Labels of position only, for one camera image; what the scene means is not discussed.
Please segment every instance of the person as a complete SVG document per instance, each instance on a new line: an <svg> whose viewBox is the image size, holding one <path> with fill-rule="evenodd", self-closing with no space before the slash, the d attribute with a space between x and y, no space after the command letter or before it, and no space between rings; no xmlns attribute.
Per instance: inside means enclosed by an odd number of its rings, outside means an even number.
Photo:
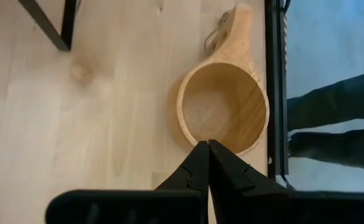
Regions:
<svg viewBox="0 0 364 224"><path fill-rule="evenodd" d="M288 131L364 119L364 74L287 100ZM308 157L364 168L364 129L342 134L299 132L289 141L291 157Z"/></svg>

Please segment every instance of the wooden mug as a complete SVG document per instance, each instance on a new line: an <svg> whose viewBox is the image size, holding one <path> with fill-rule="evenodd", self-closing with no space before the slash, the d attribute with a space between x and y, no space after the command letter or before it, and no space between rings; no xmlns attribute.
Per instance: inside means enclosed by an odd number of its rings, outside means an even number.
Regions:
<svg viewBox="0 0 364 224"><path fill-rule="evenodd" d="M249 62L252 11L237 5L209 47L210 56L182 80L179 126L189 143L216 139L242 156L265 135L269 101Z"/></svg>

